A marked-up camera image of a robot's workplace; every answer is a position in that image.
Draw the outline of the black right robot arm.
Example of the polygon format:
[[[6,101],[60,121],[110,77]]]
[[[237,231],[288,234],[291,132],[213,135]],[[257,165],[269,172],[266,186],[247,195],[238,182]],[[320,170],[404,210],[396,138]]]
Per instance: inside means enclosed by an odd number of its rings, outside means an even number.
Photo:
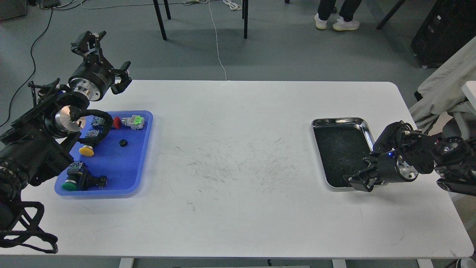
[[[436,172],[442,190],[476,195],[474,137],[427,135],[409,123],[393,122],[363,160],[365,168],[343,175],[355,190],[371,192],[377,184],[413,182],[418,175]]]

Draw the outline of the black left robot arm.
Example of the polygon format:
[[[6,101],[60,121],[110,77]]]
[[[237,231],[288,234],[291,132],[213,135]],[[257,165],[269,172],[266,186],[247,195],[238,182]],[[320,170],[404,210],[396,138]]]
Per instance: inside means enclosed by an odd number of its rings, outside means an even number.
[[[114,68],[104,57],[100,41],[105,35],[105,31],[87,31],[71,44],[71,51],[83,61],[67,84],[60,84],[60,79],[45,85],[29,82],[33,108],[1,135],[5,145],[1,151],[2,248],[58,252],[58,238],[39,227],[44,205],[22,201],[21,192],[67,169],[74,161],[70,151],[77,142],[94,147],[116,125],[109,113],[88,108],[109,89],[117,95],[132,82],[129,61]]]

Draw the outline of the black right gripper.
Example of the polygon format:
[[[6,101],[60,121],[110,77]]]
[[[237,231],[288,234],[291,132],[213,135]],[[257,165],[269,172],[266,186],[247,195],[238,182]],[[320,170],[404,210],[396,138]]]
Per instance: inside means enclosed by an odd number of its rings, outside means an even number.
[[[367,166],[352,168],[342,175],[342,180],[347,182],[357,191],[372,192],[376,185],[388,183],[413,182],[419,173],[415,167],[410,166],[395,151],[380,154],[378,158],[368,156],[362,159]]]

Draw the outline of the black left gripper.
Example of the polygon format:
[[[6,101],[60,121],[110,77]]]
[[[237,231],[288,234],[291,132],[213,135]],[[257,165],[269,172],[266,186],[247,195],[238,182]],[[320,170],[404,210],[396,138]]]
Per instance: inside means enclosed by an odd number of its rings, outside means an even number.
[[[106,31],[99,33],[86,31],[71,43],[71,51],[81,56],[83,61],[69,78],[68,85],[93,102],[103,99],[109,87],[114,95],[118,95],[132,82],[132,78],[129,77],[131,61],[124,62],[121,68],[113,68],[103,55],[100,41],[106,34]],[[114,83],[115,77],[120,78],[119,83]]]

